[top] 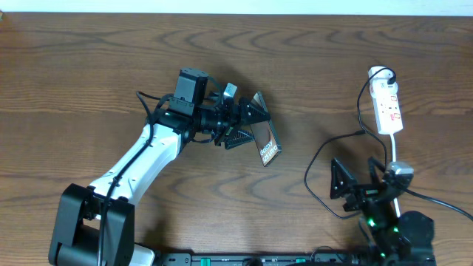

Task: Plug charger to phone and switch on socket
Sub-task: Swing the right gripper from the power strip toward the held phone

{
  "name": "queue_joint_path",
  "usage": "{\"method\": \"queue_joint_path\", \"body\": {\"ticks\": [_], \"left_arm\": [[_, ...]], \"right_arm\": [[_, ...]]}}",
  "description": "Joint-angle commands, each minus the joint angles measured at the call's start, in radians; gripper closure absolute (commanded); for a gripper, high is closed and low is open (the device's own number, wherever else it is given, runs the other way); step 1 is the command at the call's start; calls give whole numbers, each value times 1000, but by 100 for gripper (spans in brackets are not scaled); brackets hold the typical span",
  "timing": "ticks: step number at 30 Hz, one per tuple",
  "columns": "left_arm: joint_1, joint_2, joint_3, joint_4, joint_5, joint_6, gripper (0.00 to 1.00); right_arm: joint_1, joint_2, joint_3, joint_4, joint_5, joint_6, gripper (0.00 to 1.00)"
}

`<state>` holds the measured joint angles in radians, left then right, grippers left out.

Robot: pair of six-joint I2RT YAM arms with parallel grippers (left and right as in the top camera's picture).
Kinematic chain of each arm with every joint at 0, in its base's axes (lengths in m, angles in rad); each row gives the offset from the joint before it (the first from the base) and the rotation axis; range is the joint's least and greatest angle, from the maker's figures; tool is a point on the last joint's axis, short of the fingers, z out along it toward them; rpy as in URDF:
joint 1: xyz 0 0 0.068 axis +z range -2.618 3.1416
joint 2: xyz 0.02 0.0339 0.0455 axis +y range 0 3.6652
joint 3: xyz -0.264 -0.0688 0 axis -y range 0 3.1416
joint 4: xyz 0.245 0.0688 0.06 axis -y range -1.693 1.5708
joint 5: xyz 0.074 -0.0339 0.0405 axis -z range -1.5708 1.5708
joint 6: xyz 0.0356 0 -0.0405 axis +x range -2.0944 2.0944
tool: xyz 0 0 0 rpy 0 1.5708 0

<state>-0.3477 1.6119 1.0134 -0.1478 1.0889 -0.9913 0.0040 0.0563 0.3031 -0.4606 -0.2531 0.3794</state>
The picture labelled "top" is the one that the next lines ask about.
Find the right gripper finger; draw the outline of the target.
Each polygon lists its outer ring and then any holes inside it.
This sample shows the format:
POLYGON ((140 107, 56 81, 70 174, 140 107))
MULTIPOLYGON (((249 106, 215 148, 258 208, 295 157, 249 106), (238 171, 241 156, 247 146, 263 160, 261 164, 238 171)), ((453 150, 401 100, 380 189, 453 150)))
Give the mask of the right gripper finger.
POLYGON ((380 161, 374 157, 368 159, 368 167, 370 179, 372 183, 381 183, 385 174, 386 168, 380 161))
POLYGON ((353 193, 353 188, 358 180, 337 159, 331 161, 330 198, 332 200, 345 197, 353 193))

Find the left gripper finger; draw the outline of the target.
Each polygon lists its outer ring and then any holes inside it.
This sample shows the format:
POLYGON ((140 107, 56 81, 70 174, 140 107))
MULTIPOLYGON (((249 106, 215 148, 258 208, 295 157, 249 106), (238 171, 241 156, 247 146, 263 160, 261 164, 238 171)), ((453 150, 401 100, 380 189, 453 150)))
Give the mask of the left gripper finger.
POLYGON ((270 114, 261 106, 252 103, 248 98, 240 98, 238 108, 239 122, 243 126, 270 120, 270 114))
POLYGON ((233 137, 226 137, 224 140, 225 149, 233 149, 246 143, 255 141, 254 135, 246 130, 240 129, 233 137))

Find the Samsung Galaxy smartphone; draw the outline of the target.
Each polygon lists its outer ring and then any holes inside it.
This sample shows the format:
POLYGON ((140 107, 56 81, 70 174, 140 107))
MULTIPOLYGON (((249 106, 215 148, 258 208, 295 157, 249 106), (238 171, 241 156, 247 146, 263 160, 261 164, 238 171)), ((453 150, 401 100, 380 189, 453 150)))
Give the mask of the Samsung Galaxy smartphone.
POLYGON ((271 119, 250 125, 262 164, 268 167, 282 152, 282 145, 271 119))

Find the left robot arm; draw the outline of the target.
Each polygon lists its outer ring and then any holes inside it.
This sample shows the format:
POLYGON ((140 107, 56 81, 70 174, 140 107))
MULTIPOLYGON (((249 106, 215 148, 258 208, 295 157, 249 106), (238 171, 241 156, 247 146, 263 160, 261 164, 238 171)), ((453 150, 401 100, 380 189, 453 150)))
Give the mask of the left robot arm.
POLYGON ((135 209, 158 174, 195 135, 232 149, 253 141, 243 126, 270 114, 247 98, 234 99, 228 85, 207 93, 214 79, 193 68, 180 70, 174 93, 145 108, 135 144, 87 187, 69 185, 61 195, 48 254, 51 265, 156 265, 159 253, 135 242, 135 209))

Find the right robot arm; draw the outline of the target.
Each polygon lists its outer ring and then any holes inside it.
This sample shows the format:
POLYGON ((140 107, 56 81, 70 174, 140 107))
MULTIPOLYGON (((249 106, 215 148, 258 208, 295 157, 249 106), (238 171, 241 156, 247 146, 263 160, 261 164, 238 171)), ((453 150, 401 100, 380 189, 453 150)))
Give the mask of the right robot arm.
POLYGON ((383 166, 372 157, 368 165, 371 182, 361 184, 340 160, 332 159, 330 188, 332 200, 346 200, 346 212, 363 214, 376 248, 368 261, 374 265, 435 265, 433 219, 419 211, 398 215, 392 206, 412 182, 413 167, 404 162, 383 166))

